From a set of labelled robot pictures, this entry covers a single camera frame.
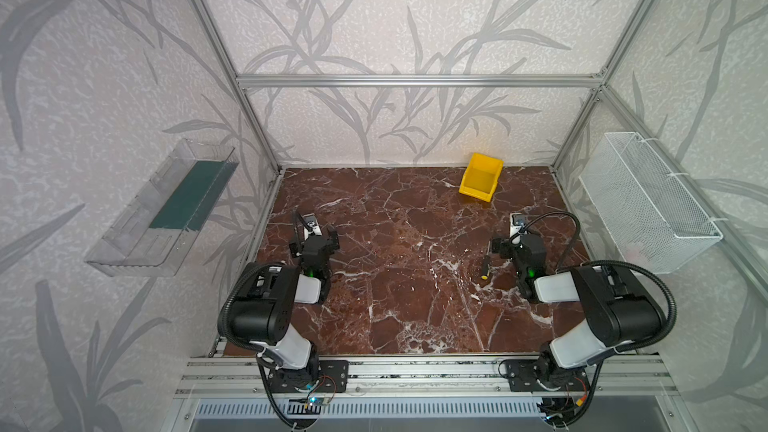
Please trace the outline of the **yellow plastic bin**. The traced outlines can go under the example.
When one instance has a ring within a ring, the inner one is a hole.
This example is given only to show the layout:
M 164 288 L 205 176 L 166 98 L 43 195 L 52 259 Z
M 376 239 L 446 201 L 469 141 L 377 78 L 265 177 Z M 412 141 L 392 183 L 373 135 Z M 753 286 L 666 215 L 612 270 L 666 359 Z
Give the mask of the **yellow plastic bin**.
M 498 186 L 504 162 L 480 153 L 474 153 L 463 174 L 459 193 L 484 202 L 490 202 Z

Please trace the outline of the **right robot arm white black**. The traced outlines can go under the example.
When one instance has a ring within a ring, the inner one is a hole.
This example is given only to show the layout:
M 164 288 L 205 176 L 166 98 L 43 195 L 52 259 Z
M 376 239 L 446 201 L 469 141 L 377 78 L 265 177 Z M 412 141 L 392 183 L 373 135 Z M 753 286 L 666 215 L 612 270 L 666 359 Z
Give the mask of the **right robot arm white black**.
M 509 359 L 500 373 L 513 392 L 567 390 L 578 383 L 590 389 L 586 369 L 605 359 L 660 342 L 678 316 L 669 287 L 638 265 L 597 260 L 546 272 L 547 251 L 536 234 L 522 231 L 490 241 L 490 257 L 512 261 L 521 296 L 532 303 L 578 303 L 584 319 L 545 343 L 535 359 Z

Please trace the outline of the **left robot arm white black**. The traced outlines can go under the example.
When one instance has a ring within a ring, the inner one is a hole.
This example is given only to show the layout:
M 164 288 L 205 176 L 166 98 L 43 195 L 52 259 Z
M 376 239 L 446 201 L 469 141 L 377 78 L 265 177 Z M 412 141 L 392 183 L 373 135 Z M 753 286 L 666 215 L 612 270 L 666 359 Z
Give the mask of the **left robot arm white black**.
M 330 258 L 339 249 L 333 227 L 307 233 L 291 243 L 294 265 L 248 264 L 219 312 L 219 334 L 255 354 L 270 394 L 346 390 L 349 363 L 322 360 L 317 346 L 292 325 L 297 304 L 322 305 L 329 297 Z

